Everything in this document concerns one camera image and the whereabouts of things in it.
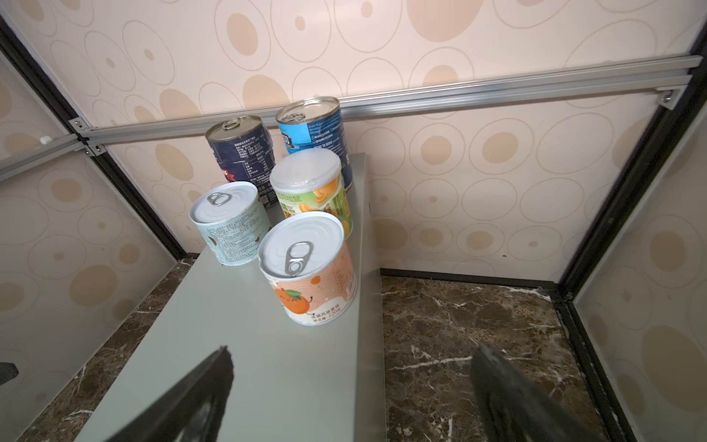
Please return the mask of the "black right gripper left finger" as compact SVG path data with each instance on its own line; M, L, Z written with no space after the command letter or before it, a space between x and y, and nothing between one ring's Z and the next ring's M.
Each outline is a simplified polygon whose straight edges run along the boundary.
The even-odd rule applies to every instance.
M233 381L232 356L221 346L110 440L216 441Z

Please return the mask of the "dark blue red soup can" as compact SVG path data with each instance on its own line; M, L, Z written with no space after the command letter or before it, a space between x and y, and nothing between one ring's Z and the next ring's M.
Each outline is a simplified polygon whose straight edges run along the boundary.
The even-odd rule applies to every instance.
M274 143L260 117L245 115L217 123L205 138L229 182L250 182L266 209L278 205L270 183L275 166Z

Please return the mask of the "peach label can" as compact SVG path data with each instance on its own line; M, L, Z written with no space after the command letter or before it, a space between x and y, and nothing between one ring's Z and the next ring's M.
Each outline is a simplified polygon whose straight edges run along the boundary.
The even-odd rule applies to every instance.
M261 242L259 267L294 322L318 326L355 299L357 278L342 222L310 212L278 223Z

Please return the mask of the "teal label can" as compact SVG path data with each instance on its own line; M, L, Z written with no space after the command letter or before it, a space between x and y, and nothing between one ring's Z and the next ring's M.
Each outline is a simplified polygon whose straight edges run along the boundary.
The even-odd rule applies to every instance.
M190 219L217 261L241 266L258 258L261 241L272 223L255 185L230 182L201 196Z

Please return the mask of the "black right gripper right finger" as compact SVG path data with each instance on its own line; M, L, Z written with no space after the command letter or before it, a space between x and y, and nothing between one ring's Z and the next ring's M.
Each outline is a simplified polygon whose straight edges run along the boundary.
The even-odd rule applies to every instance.
M471 381L489 441L600 441L498 351L480 344Z

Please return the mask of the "blue progresso soup can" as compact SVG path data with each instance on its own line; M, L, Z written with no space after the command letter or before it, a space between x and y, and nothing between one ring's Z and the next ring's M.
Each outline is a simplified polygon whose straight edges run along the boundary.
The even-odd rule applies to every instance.
M314 97L293 102L275 116L289 154L311 148L325 148L342 163L344 189L353 183L340 101L335 97Z

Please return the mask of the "yellow label can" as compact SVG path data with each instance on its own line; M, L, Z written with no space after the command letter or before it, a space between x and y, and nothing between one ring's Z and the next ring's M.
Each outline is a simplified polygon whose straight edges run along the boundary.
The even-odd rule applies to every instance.
M337 217L347 239L353 227L340 158L328 149L290 154L272 169L270 184L285 217L326 212Z

